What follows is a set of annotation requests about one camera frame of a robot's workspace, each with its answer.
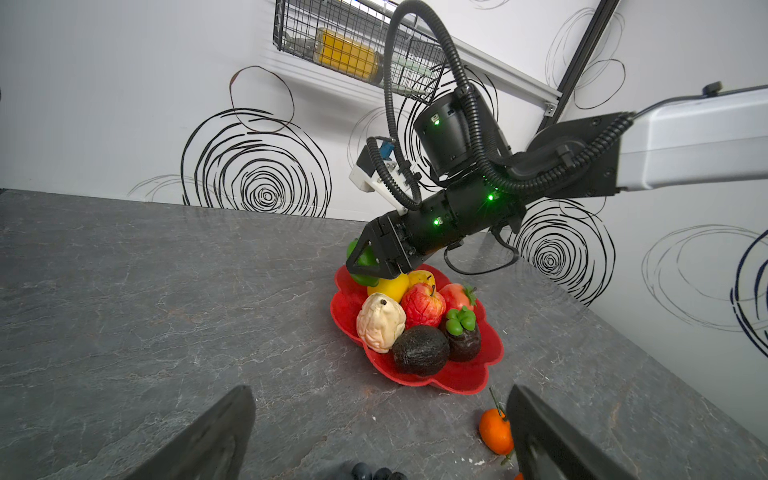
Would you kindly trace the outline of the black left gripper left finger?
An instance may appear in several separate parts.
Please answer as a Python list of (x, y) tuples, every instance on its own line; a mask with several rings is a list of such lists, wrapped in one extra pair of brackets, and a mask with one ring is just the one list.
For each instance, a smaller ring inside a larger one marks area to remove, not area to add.
[(130, 479), (237, 479), (255, 421), (252, 390), (239, 385), (144, 462)]

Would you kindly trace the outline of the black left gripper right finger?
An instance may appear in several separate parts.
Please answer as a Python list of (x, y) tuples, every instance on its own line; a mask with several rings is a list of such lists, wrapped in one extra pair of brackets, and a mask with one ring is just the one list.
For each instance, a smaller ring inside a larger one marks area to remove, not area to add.
[(525, 479), (630, 479), (632, 475), (600, 450), (532, 390), (514, 385), (506, 415)]

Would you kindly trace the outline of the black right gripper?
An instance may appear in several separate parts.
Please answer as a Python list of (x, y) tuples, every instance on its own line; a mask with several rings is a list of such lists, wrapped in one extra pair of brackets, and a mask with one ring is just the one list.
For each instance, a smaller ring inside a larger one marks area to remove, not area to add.
[[(401, 216), (389, 212), (368, 222), (353, 251), (353, 273), (394, 279), (436, 251), (497, 225), (517, 225), (524, 203), (484, 178), (471, 150), (466, 114), (453, 93), (438, 97), (414, 121), (430, 178), (440, 190)], [(356, 266), (365, 246), (378, 264)]]

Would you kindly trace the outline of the green fake pepper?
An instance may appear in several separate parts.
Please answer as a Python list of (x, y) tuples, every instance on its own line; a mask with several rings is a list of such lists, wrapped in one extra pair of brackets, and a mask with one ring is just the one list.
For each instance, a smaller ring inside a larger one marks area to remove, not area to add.
[[(350, 257), (353, 253), (355, 247), (358, 244), (358, 239), (355, 238), (352, 240), (349, 245), (347, 246), (346, 256)], [(378, 264), (378, 260), (370, 247), (369, 244), (365, 246), (362, 253), (358, 257), (358, 259), (355, 262), (356, 266), (376, 266)], [(379, 284), (379, 278), (375, 276), (370, 275), (358, 275), (358, 274), (350, 274), (351, 278), (359, 285), (365, 286), (365, 287), (377, 287)]]

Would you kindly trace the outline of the yellow fake lemon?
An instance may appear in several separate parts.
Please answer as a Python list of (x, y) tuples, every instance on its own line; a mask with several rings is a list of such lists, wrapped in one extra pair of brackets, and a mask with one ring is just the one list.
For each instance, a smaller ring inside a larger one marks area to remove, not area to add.
[(410, 288), (410, 280), (406, 274), (400, 274), (394, 279), (380, 279), (378, 284), (367, 288), (367, 294), (381, 293), (399, 303)]

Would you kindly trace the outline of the small yellow fake pear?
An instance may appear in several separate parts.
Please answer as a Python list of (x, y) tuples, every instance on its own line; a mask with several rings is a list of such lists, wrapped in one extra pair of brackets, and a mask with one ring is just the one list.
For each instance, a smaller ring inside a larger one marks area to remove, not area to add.
[(429, 270), (415, 270), (410, 272), (407, 277), (410, 288), (420, 284), (425, 284), (429, 287), (434, 287), (436, 285), (434, 274)]

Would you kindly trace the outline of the red fake apple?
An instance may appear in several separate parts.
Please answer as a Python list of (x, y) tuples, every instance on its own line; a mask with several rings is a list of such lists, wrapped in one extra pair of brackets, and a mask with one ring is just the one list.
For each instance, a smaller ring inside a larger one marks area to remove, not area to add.
[(437, 328), (446, 312), (446, 301), (435, 285), (420, 283), (408, 289), (400, 301), (406, 314), (405, 328)]

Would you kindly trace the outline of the dark fake avocado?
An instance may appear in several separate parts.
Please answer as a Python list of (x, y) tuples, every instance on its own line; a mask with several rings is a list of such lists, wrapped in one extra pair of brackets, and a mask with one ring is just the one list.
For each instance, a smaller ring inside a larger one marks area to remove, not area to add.
[(445, 367), (450, 346), (438, 328), (418, 325), (407, 329), (395, 341), (391, 352), (400, 373), (429, 377)]

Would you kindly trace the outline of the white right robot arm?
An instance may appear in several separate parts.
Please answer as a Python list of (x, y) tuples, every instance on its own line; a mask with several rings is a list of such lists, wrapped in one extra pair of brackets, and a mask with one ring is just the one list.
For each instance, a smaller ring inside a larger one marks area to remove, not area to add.
[(394, 210), (370, 221), (347, 252), (354, 275), (392, 279), (482, 230), (522, 229), (536, 200), (607, 197), (623, 191), (747, 181), (767, 175), (767, 90), (673, 97), (638, 112), (558, 123), (511, 152), (475, 89), (457, 88), (415, 123), (438, 191), (421, 198), (416, 176), (383, 158), (397, 147), (371, 137), (351, 178)]

